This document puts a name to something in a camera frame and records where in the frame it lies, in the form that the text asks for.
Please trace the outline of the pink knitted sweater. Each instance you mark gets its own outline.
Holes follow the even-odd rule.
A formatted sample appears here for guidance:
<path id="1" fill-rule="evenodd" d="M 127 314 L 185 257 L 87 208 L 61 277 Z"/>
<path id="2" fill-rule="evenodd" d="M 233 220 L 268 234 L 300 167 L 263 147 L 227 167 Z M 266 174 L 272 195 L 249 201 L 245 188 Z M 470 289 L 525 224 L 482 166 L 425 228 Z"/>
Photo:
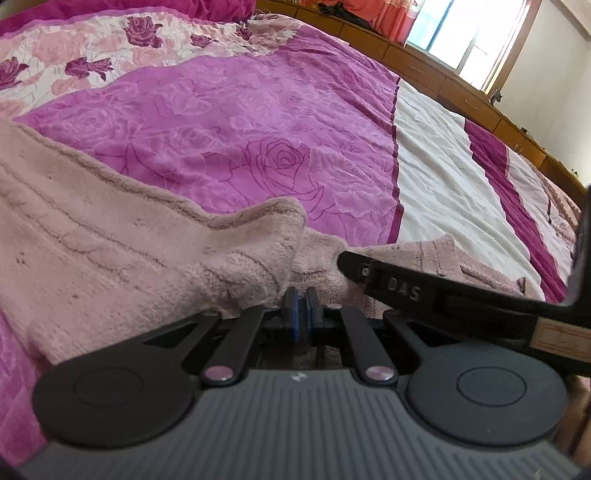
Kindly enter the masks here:
<path id="1" fill-rule="evenodd" d="M 202 310 L 270 303 L 290 286 L 383 313 L 339 272 L 346 249 L 308 227 L 294 198 L 209 213 L 1 123 L 1 308 L 29 354 L 52 364 Z"/>

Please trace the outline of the dark clothes on cabinet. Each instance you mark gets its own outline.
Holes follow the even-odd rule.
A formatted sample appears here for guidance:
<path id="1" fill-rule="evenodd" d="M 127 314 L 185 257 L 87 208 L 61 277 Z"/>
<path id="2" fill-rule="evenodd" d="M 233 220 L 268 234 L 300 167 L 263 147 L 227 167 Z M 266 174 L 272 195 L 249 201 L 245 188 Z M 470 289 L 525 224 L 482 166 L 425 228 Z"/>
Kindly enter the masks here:
<path id="1" fill-rule="evenodd" d="M 334 16 L 340 18 L 342 20 L 346 20 L 349 23 L 353 23 L 356 25 L 366 25 L 367 21 L 363 20 L 361 17 L 356 16 L 353 12 L 346 9 L 344 3 L 342 1 L 335 1 L 335 2 L 318 2 L 317 4 L 318 11 L 322 14 Z"/>

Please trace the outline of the pink folded blanket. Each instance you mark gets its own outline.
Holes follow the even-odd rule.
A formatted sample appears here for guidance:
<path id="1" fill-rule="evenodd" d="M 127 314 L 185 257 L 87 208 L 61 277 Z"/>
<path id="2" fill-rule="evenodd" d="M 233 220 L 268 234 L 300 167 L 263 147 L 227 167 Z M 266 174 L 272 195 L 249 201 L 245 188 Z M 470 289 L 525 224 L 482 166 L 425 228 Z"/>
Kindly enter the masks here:
<path id="1" fill-rule="evenodd" d="M 557 234 L 565 241 L 574 244 L 578 233 L 581 209 L 555 183 L 538 168 L 531 165 L 548 197 L 549 221 Z"/>

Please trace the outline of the purple pink striped bedspread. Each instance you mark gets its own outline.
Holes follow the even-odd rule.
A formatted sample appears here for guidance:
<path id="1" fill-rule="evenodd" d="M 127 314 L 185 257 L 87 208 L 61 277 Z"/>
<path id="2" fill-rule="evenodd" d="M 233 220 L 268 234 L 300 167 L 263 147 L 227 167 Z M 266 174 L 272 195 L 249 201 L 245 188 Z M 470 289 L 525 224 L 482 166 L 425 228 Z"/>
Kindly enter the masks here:
<path id="1" fill-rule="evenodd" d="M 1 123 L 231 214 L 301 203 L 354 253 L 561 303 L 575 243 L 531 162 L 380 62 L 301 20 L 172 1 L 50 1 L 1 24 Z M 1 451 L 44 445 L 31 395 L 55 365 L 1 308 Z"/>

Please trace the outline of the floral orange curtain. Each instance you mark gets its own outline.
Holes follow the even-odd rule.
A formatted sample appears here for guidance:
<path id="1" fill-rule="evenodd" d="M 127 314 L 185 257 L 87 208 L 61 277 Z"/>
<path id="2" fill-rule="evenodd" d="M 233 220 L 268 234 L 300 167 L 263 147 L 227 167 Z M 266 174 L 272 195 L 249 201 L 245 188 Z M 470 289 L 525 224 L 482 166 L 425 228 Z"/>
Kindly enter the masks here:
<path id="1" fill-rule="evenodd" d="M 318 2 L 311 6 L 317 8 Z M 367 21 L 357 25 L 404 46 L 425 2 L 423 0 L 342 0 L 346 9 Z"/>

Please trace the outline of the window with blue frame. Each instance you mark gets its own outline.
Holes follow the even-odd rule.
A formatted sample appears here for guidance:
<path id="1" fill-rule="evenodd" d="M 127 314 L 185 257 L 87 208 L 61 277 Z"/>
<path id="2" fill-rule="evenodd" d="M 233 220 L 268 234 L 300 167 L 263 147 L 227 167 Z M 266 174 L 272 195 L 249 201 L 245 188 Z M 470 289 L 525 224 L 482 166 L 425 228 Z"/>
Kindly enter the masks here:
<path id="1" fill-rule="evenodd" d="M 522 0 L 426 1 L 407 42 L 489 92 L 532 12 Z"/>

